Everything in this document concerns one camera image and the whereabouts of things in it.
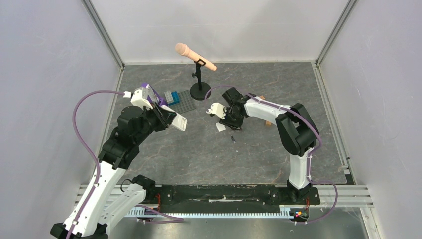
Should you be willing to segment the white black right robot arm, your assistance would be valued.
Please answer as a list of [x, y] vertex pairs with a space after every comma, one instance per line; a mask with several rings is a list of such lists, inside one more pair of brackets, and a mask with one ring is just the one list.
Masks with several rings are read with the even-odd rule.
[[226, 90], [222, 96], [228, 106], [217, 107], [220, 124], [241, 130], [244, 119], [255, 117], [277, 127], [282, 146], [290, 158], [287, 195], [293, 203], [302, 202], [312, 187], [310, 164], [315, 146], [320, 141], [319, 131], [306, 108], [299, 103], [284, 106], [256, 95], [243, 95], [235, 87]]

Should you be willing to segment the white battery compartment cover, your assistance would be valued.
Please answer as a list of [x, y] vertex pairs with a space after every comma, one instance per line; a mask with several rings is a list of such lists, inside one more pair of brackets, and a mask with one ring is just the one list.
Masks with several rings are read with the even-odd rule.
[[217, 130], [218, 130], [218, 132], [223, 132], [223, 131], [225, 131], [226, 130], [226, 126], [224, 126], [224, 125], [222, 125], [222, 124], [220, 124], [220, 123], [216, 123], [216, 128], [217, 128]]

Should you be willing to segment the white remote control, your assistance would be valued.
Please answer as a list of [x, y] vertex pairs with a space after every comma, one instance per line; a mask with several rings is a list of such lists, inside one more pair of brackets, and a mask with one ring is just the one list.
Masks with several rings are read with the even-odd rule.
[[176, 111], [174, 111], [173, 109], [171, 109], [167, 105], [162, 105], [160, 107], [167, 110], [167, 111], [170, 111], [170, 112], [176, 114], [176, 116], [174, 117], [172, 124], [171, 124], [172, 127], [176, 128], [177, 130], [182, 131], [182, 132], [184, 132], [186, 130], [188, 121], [184, 116], [177, 113]]

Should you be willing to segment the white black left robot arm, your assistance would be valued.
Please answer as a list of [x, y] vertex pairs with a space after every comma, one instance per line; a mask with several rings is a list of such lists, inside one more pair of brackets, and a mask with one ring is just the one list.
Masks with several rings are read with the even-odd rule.
[[135, 207], [156, 198], [155, 181], [136, 176], [128, 189], [109, 206], [115, 185], [140, 153], [140, 144], [153, 132], [170, 126], [185, 131], [187, 119], [167, 106], [129, 106], [122, 110], [117, 127], [104, 143], [98, 156], [99, 169], [94, 171], [82, 198], [72, 214], [52, 226], [50, 234], [57, 239], [106, 239], [111, 230]]

